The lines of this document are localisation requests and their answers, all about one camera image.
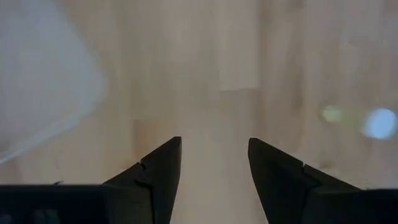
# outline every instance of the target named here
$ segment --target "wooden floor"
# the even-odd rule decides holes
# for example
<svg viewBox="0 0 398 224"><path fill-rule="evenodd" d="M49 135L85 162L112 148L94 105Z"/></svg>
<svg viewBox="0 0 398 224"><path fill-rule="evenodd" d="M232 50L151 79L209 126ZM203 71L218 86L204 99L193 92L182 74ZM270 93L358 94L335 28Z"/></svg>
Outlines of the wooden floor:
<svg viewBox="0 0 398 224"><path fill-rule="evenodd" d="M358 187L398 187L398 137L322 118L327 105L398 111L397 1L59 1L108 96L77 127L1 165L1 182L100 183L178 135L172 223L265 222L249 137Z"/></svg>

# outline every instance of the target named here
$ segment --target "black plastic part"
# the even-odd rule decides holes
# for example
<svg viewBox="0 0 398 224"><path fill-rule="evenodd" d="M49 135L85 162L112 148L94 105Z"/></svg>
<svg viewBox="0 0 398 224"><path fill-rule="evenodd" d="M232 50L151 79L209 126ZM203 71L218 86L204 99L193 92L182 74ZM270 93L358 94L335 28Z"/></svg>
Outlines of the black plastic part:
<svg viewBox="0 0 398 224"><path fill-rule="evenodd" d="M180 165L175 137L102 185L3 185L0 224L168 224Z"/></svg>
<svg viewBox="0 0 398 224"><path fill-rule="evenodd" d="M249 161L270 224L398 223L398 190L358 189L255 138Z"/></svg>

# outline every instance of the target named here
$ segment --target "blurry light spot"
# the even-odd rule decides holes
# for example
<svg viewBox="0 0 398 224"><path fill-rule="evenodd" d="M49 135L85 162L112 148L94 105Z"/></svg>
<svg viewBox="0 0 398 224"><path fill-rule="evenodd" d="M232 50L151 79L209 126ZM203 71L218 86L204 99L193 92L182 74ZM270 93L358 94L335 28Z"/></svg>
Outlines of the blurry light spot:
<svg viewBox="0 0 398 224"><path fill-rule="evenodd" d="M397 129L397 116L385 108L372 110L364 121L363 134L369 138L388 139Z"/></svg>
<svg viewBox="0 0 398 224"><path fill-rule="evenodd" d="M326 106L322 111L323 118L330 123L335 123L341 121L343 117L343 112L336 106Z"/></svg>

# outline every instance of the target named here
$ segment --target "white fabric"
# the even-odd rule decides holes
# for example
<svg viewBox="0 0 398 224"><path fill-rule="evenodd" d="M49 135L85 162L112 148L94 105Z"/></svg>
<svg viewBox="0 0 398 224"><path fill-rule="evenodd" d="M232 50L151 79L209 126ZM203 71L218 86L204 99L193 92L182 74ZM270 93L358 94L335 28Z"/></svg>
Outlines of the white fabric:
<svg viewBox="0 0 398 224"><path fill-rule="evenodd" d="M72 127L105 80L51 0L0 0L0 162Z"/></svg>

